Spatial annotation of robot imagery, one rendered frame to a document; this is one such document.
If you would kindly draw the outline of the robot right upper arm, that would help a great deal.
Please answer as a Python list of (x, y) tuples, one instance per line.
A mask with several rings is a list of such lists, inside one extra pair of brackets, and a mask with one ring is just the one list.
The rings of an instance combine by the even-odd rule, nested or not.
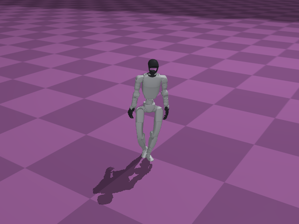
[(143, 75), (138, 75), (135, 78), (135, 92), (134, 92), (134, 97), (138, 98), (140, 96), (139, 90), (141, 86), (141, 82), (143, 81), (144, 76)]

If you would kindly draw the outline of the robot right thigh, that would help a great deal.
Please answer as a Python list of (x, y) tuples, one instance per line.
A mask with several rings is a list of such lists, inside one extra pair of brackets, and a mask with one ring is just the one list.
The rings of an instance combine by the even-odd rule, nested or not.
[(139, 140), (144, 140), (145, 139), (145, 133), (143, 133), (144, 106), (140, 106), (136, 108), (135, 113), (136, 113), (135, 124), (136, 124), (137, 137)]

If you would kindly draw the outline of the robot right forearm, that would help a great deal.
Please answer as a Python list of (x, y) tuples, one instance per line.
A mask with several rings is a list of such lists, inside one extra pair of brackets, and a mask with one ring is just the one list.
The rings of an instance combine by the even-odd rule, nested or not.
[(132, 97), (132, 104), (130, 106), (130, 109), (132, 110), (133, 108), (136, 108), (137, 106), (137, 101), (138, 101), (138, 98), (135, 98), (134, 97), (134, 93), (133, 93), (133, 97)]

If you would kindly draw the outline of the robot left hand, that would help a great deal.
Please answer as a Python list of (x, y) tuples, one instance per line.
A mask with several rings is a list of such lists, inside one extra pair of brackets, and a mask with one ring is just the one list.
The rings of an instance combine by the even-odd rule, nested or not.
[(167, 116), (168, 116), (168, 113), (169, 113), (169, 109), (168, 107), (166, 106), (165, 109), (164, 109), (166, 112), (165, 112), (165, 117), (163, 119), (166, 119)]

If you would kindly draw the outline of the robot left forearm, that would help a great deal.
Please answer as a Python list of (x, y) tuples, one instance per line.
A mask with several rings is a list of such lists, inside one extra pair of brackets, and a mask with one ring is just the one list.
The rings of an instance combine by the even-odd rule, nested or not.
[(163, 97), (163, 102), (164, 102), (164, 108), (167, 106), (169, 109), (168, 95)]

